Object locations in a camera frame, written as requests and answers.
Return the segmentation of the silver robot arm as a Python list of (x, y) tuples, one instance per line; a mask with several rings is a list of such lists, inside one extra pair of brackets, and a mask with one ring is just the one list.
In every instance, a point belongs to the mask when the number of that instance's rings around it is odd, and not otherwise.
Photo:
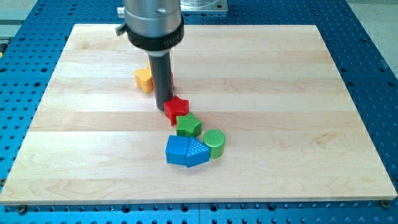
[(162, 57), (184, 36), (180, 0), (124, 0), (118, 16), (124, 22), (116, 35), (127, 34), (132, 45), (152, 57)]

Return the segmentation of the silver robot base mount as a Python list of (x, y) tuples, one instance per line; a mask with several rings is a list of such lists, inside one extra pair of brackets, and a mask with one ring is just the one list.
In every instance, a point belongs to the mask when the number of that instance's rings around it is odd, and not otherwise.
[(226, 14), (227, 0), (181, 0), (181, 10), (186, 14)]

